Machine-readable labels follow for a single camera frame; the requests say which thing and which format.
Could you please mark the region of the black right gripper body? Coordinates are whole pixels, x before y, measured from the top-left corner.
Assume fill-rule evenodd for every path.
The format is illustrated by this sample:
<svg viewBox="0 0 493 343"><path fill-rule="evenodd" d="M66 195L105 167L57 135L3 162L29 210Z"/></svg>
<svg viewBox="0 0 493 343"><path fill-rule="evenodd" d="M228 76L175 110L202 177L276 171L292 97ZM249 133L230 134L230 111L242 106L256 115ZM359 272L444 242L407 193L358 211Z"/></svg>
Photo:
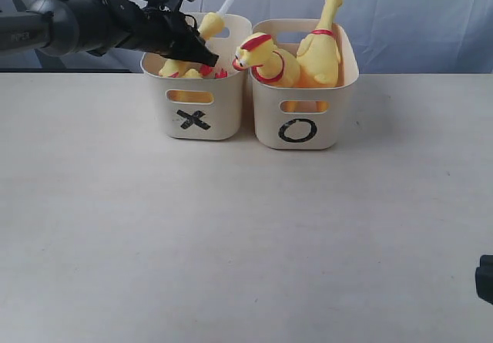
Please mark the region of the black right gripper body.
<svg viewBox="0 0 493 343"><path fill-rule="evenodd" d="M475 290L481 300L493 304L493 271L490 254L479 257L479 264L475 268Z"/></svg>

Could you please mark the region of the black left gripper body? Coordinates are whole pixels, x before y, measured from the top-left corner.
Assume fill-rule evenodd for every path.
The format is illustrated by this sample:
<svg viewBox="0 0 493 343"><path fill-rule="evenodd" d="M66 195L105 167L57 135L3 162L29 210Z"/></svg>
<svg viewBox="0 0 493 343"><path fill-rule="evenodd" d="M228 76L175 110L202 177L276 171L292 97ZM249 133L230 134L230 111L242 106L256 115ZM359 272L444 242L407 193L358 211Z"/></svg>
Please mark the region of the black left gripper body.
<svg viewBox="0 0 493 343"><path fill-rule="evenodd" d="M126 48L161 55L180 34L197 32L180 11L185 0L148 0L132 25Z"/></svg>

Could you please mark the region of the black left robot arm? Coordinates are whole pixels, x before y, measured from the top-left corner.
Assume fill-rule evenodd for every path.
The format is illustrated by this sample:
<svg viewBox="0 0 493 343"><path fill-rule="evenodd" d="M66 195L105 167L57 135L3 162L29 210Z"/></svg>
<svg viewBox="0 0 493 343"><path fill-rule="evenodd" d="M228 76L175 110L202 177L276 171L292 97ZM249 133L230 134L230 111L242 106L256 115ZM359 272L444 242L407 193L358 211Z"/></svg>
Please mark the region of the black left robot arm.
<svg viewBox="0 0 493 343"><path fill-rule="evenodd" d="M194 0L145 0L144 7L132 0L37 0L24 12L1 16L1 53L103 56L126 49L214 66L219 56L188 23L183 1Z"/></svg>

